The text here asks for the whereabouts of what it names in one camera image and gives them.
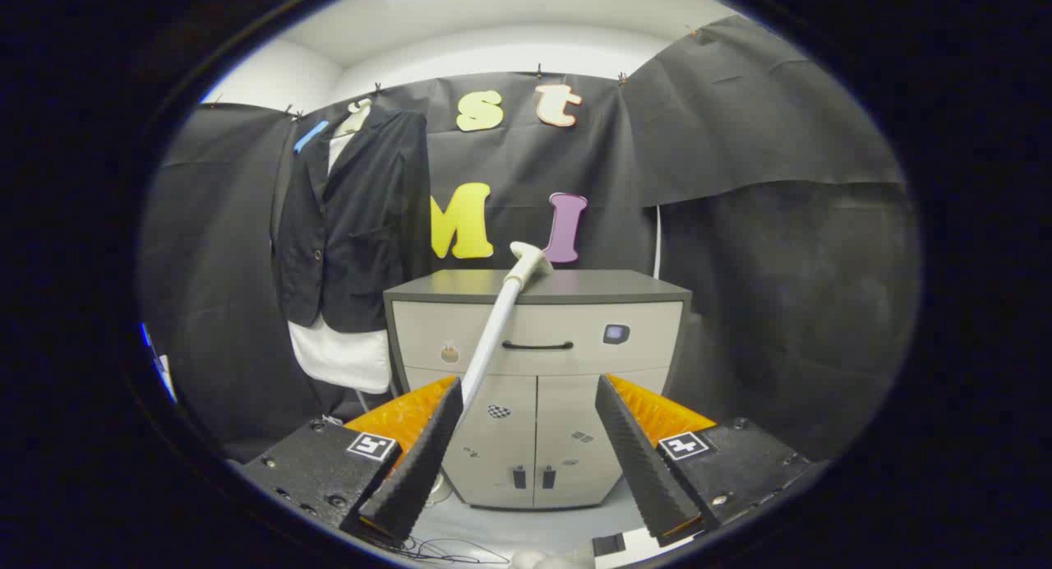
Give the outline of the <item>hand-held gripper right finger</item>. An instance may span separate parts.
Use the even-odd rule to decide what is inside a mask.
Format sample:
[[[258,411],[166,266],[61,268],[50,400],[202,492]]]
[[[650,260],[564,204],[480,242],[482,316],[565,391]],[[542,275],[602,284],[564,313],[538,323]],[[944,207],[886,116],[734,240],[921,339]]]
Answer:
[[[595,411],[661,545],[755,516],[823,467],[750,419],[717,423],[627,379],[598,379]]]

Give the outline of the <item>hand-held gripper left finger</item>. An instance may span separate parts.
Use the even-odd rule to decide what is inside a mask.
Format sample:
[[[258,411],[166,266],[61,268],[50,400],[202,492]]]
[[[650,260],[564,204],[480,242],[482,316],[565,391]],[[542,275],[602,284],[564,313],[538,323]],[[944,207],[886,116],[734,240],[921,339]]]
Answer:
[[[463,413],[462,382],[443,377],[371,412],[312,419],[240,475],[307,519],[397,547],[421,515]]]

